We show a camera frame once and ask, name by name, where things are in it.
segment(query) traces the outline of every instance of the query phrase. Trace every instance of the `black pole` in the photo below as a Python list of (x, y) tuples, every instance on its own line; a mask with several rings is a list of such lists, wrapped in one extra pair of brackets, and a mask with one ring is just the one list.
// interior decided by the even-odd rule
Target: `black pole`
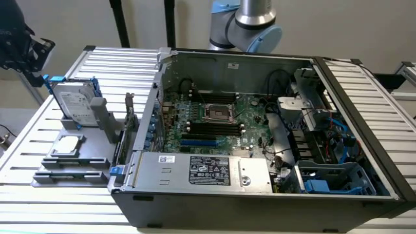
[(164, 0), (164, 19), (167, 23), (168, 47), (176, 48), (175, 0)]
[(128, 29), (126, 27), (122, 0), (110, 0), (110, 6), (112, 8), (112, 13), (116, 19), (116, 26), (118, 26), (118, 31), (119, 31), (122, 47), (130, 48), (131, 42), (130, 42)]

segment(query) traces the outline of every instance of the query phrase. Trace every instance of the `cpu socket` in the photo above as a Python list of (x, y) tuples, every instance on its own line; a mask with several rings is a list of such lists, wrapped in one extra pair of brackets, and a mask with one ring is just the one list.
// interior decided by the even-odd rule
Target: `cpu socket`
[(232, 116), (232, 106), (231, 105), (218, 105), (207, 104), (206, 105), (206, 119), (212, 121), (222, 120), (234, 120)]

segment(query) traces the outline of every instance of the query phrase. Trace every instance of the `blue latch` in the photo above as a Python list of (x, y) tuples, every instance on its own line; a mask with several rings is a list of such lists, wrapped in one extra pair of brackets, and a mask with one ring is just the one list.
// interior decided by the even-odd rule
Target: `blue latch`
[(50, 79), (50, 82), (62, 83), (62, 82), (64, 82), (66, 80), (67, 80), (66, 77), (52, 77), (52, 78)]
[(351, 190), (330, 190), (328, 182), (326, 180), (310, 179), (306, 182), (306, 190), (311, 194), (339, 194), (339, 195), (359, 195), (363, 188), (356, 187)]
[(122, 167), (112, 167), (110, 169), (110, 175), (111, 176), (120, 176), (123, 174), (123, 168)]

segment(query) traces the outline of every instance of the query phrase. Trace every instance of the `blue tab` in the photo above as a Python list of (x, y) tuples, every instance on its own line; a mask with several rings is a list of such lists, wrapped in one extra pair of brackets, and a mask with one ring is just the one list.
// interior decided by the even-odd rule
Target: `blue tab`
[(118, 176), (118, 175), (120, 174), (120, 170), (122, 170), (120, 167), (112, 167), (112, 168), (110, 169), (110, 175), (111, 175), (111, 176)]
[(103, 97), (102, 90), (100, 90), (100, 84), (99, 84), (99, 80), (96, 79), (96, 77), (91, 78), (91, 82), (94, 84), (94, 88), (95, 88), (94, 92), (95, 92), (96, 97)]
[(216, 0), (212, 3), (211, 13), (220, 13), (239, 9), (239, 0)]
[(50, 79), (51, 82), (64, 82), (66, 80), (67, 80), (66, 77), (52, 77), (52, 78)]
[(330, 193), (328, 182), (326, 180), (310, 179), (306, 182), (308, 193)]

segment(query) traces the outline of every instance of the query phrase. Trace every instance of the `warning label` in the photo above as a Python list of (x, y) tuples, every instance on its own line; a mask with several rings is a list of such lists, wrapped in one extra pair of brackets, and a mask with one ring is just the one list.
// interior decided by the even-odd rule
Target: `warning label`
[(190, 183), (230, 186), (228, 158), (191, 156)]

